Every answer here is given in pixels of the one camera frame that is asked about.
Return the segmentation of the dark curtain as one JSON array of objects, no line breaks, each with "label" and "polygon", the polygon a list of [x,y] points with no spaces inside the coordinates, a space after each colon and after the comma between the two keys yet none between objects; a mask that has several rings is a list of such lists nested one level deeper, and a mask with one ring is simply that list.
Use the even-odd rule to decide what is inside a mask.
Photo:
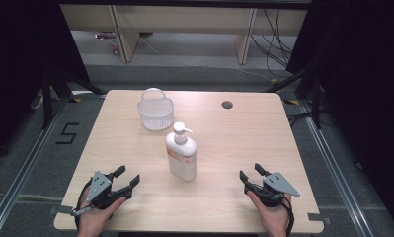
[{"label": "dark curtain", "polygon": [[321,85],[356,159],[394,220],[394,0],[312,0],[287,70],[312,58],[348,2]]},{"label": "dark curtain", "polygon": [[89,80],[57,0],[0,0],[0,148],[54,68]]}]

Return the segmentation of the person's left hand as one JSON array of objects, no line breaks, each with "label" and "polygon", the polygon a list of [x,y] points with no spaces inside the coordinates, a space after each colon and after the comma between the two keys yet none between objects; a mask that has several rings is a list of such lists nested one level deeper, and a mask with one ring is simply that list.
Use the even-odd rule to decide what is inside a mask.
[{"label": "person's left hand", "polygon": [[110,217],[125,203],[126,198],[121,197],[106,209],[92,209],[80,216],[77,237],[99,237],[104,231]]}]

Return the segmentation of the white pump bottle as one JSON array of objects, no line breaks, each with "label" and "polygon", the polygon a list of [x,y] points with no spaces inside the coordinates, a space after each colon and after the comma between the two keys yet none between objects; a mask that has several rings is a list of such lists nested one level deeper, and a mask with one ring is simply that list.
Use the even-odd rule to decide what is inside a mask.
[{"label": "white pump bottle", "polygon": [[170,171],[189,182],[197,176],[197,143],[187,136],[183,122],[175,122],[173,131],[165,138]]}]

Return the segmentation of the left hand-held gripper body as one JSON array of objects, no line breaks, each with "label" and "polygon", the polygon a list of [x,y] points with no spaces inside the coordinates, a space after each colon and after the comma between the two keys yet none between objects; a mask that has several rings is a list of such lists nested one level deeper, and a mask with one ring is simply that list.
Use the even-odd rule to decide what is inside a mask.
[{"label": "left hand-held gripper body", "polygon": [[113,198],[112,183],[113,180],[109,179],[109,174],[105,175],[100,171],[96,171],[88,183],[89,192],[86,195],[87,206],[75,208],[71,215],[75,217],[80,216],[90,211],[93,207],[97,209],[106,209],[109,207],[116,201]]}]

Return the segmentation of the light wooden desk frame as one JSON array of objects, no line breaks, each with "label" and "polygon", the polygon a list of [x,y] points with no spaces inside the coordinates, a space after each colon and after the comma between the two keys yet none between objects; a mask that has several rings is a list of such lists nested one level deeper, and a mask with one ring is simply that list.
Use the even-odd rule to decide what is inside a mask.
[{"label": "light wooden desk frame", "polygon": [[62,4],[60,9],[72,31],[115,33],[124,62],[131,61],[141,33],[194,33],[232,35],[243,65],[251,36],[296,37],[306,16],[304,10],[260,8]]}]

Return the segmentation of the grey tape strip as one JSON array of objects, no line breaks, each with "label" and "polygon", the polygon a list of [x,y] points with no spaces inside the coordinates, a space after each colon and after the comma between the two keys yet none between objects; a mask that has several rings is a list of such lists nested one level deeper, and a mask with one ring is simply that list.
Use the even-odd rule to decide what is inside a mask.
[{"label": "grey tape strip", "polygon": [[49,213],[50,214],[57,214],[57,213],[71,214],[72,213],[72,207],[71,206],[65,206],[65,205],[53,206],[49,210]]},{"label": "grey tape strip", "polygon": [[310,221],[321,221],[323,222],[325,225],[332,225],[332,220],[329,217],[324,217],[322,214],[320,213],[307,213],[308,215],[308,219]]}]

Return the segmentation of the black metal stand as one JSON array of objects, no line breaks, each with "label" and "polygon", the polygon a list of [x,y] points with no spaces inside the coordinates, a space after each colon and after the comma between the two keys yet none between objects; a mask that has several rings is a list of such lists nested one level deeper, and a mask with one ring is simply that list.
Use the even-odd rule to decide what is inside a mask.
[{"label": "black metal stand", "polygon": [[68,70],[56,66],[48,66],[44,71],[42,79],[42,98],[43,98],[43,126],[47,128],[53,119],[54,110],[51,105],[51,90],[57,94],[60,100],[70,98],[73,93],[68,86],[68,82],[75,84],[91,91],[96,95],[106,95],[107,92],[94,86],[88,78],[75,76]]},{"label": "black metal stand", "polygon": [[307,95],[312,96],[311,117],[316,128],[320,129],[320,78],[314,66],[307,65],[282,82],[273,85],[267,90],[267,93],[275,93],[297,80],[299,80],[299,84],[295,95],[298,99],[305,98]]}]

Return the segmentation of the person's right hand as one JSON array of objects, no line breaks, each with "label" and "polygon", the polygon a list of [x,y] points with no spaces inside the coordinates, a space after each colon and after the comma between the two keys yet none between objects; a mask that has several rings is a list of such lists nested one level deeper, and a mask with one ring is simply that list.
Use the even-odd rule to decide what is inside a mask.
[{"label": "person's right hand", "polygon": [[286,230],[289,224],[287,210],[281,205],[276,207],[264,206],[253,192],[247,192],[247,196],[257,208],[267,235],[269,237],[287,237]]}]

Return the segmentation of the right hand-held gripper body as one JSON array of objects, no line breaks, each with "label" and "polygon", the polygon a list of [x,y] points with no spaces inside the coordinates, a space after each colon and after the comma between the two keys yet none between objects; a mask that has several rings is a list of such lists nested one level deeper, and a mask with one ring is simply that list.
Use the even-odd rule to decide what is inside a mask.
[{"label": "right hand-held gripper body", "polygon": [[279,172],[261,172],[263,184],[251,183],[245,177],[245,194],[252,192],[266,207],[276,207],[281,204],[286,194],[299,197],[300,192]]}]

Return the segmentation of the metal floor rail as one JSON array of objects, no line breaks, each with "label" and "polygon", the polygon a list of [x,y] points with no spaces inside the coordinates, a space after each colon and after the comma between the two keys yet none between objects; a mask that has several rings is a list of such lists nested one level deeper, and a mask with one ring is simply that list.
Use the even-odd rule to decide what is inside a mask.
[{"label": "metal floor rail", "polygon": [[36,165],[39,156],[43,151],[48,139],[50,138],[50,135],[55,128],[55,125],[60,117],[60,114],[62,110],[65,108],[68,101],[69,101],[68,98],[63,98],[56,103],[55,108],[53,109],[51,114],[52,118],[50,119],[48,125],[40,131],[39,136],[36,139],[36,142],[34,143],[34,146],[30,150],[26,160],[24,161],[21,168],[19,169],[10,188],[1,198],[0,231],[4,223],[6,222],[13,206],[15,205],[19,193],[25,186],[25,183],[27,182],[34,166]]},{"label": "metal floor rail", "polygon": [[365,217],[361,207],[347,179],[342,173],[342,170],[337,163],[335,156],[325,139],[322,130],[313,120],[313,110],[309,108],[308,103],[305,100],[300,101],[301,110],[307,113],[306,122],[312,133],[312,136],[320,150],[321,156],[331,174],[331,177],[335,183],[335,186],[340,194],[340,197],[344,203],[344,206],[352,220],[355,230],[359,237],[374,237],[374,233],[369,226],[369,222]]}]

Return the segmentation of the clear plastic basket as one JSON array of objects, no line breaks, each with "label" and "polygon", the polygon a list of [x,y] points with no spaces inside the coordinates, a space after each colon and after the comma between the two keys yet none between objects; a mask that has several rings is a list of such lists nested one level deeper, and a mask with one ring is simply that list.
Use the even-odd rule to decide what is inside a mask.
[{"label": "clear plastic basket", "polygon": [[173,101],[158,88],[146,89],[141,94],[137,109],[142,124],[149,130],[163,130],[174,122]]}]

